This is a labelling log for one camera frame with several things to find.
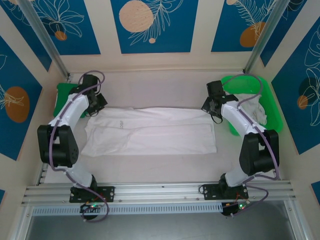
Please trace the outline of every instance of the metal grate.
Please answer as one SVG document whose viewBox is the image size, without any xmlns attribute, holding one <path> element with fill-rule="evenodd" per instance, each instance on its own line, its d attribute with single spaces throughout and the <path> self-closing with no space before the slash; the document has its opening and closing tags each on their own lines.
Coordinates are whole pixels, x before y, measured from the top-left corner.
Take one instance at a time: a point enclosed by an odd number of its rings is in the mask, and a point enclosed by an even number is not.
<svg viewBox="0 0 320 240">
<path fill-rule="evenodd" d="M 98 208 L 86 215 L 103 215 L 106 207 Z M 209 203 L 179 203 L 179 204 L 121 204 L 109 205 L 109 215 L 138 215 L 138 214 L 191 214 L 191 213 L 221 213 L 220 202 Z M 80 207 L 77 206 L 37 206 L 33 216 L 77 216 Z"/>
</svg>

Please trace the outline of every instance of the vertical metal post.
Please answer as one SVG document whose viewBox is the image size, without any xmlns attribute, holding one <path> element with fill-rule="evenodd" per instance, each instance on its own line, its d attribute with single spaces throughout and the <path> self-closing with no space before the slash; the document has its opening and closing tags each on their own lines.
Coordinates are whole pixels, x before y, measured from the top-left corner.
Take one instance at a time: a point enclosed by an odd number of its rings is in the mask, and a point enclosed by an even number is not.
<svg viewBox="0 0 320 240">
<path fill-rule="evenodd" d="M 255 65 L 256 61 L 259 59 L 260 54 L 264 50 L 268 40 L 270 39 L 271 34 L 274 32 L 279 20 L 282 17 L 282 14 L 286 10 L 290 0 L 274 0 L 277 3 L 272 10 L 270 17 L 266 21 L 266 24 L 256 41 L 255 46 L 251 52 L 248 62 L 245 65 L 243 70 L 244 73 L 249 74 L 252 71 L 253 66 Z"/>
<path fill-rule="evenodd" d="M 61 74 L 68 79 L 69 73 L 60 58 L 59 52 L 50 38 L 45 26 L 41 22 L 36 10 L 32 6 L 32 3 L 29 0 L 16 0 L 22 13 L 24 14 L 25 18 L 28 20 L 30 26 L 32 27 L 33 31 L 35 32 L 36 36 L 42 43 L 43 47 L 49 54 L 52 61 L 56 64 L 58 70 Z"/>
</svg>

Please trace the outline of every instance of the white cloth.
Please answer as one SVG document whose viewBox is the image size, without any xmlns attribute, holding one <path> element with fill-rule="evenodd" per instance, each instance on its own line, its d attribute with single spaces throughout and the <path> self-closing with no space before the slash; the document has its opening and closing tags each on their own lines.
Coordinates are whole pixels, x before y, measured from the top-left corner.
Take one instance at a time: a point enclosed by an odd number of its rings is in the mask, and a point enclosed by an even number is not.
<svg viewBox="0 0 320 240">
<path fill-rule="evenodd" d="M 235 94 L 236 98 L 241 102 L 242 100 L 245 100 L 247 98 L 250 98 L 254 96 L 255 94 Z M 250 99 L 248 101 L 245 101 L 241 104 L 241 107 L 246 111 L 247 114 L 249 114 L 250 117 L 252 117 L 257 123 L 266 125 L 267 124 L 267 115 L 265 112 L 264 107 L 259 103 L 259 99 L 261 98 L 261 95 L 256 96 L 253 99 Z"/>
<path fill-rule="evenodd" d="M 105 108 L 85 127 L 81 154 L 188 155 L 216 153 L 213 121 L 199 109 Z"/>
</svg>

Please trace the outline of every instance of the green tray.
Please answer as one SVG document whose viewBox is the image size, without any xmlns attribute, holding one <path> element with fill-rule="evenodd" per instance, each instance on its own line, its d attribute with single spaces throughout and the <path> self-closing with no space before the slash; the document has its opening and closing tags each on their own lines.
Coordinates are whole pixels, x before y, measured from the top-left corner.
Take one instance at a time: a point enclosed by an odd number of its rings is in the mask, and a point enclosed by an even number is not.
<svg viewBox="0 0 320 240">
<path fill-rule="evenodd" d="M 225 76 L 221 79 L 222 83 L 225 83 L 228 79 L 233 76 Z M 259 103 L 263 106 L 266 114 L 266 125 L 264 126 L 267 130 L 275 130 L 280 133 L 284 123 L 281 119 L 279 110 L 277 108 L 275 99 L 269 87 L 269 84 L 262 77 L 259 77 L 262 82 L 263 90 Z M 226 85 L 223 89 L 230 94 L 257 94 L 260 90 L 260 83 L 253 76 L 239 76 Z M 229 123 L 230 131 L 233 135 L 239 136 L 237 130 Z"/>
<path fill-rule="evenodd" d="M 56 104 L 53 111 L 53 116 L 56 117 L 60 110 L 64 107 L 68 100 L 69 92 L 72 88 L 78 86 L 78 84 L 75 83 L 59 83 L 56 86 L 57 89 L 57 97 L 56 97 Z M 86 116 L 85 112 L 82 113 L 81 118 L 84 118 Z"/>
</svg>

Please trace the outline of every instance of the crumpled white cloth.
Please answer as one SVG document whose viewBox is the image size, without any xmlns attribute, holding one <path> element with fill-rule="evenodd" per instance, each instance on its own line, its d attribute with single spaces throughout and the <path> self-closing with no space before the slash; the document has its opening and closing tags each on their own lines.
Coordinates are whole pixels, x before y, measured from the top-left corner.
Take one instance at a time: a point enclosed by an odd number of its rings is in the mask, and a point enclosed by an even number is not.
<svg viewBox="0 0 320 240">
<path fill-rule="evenodd" d="M 81 154 L 189 155 L 216 153 L 213 121 L 200 109 L 105 108 L 85 127 Z"/>
<path fill-rule="evenodd" d="M 242 100 L 245 100 L 247 98 L 250 98 L 254 96 L 255 94 L 234 94 L 236 98 L 241 102 Z M 249 114 L 250 117 L 252 117 L 257 123 L 261 125 L 267 124 L 267 115 L 265 112 L 264 107 L 259 103 L 259 99 L 261 98 L 261 95 L 256 96 L 253 99 L 250 99 L 248 101 L 245 101 L 241 104 L 241 107 L 246 111 L 247 114 Z"/>
</svg>

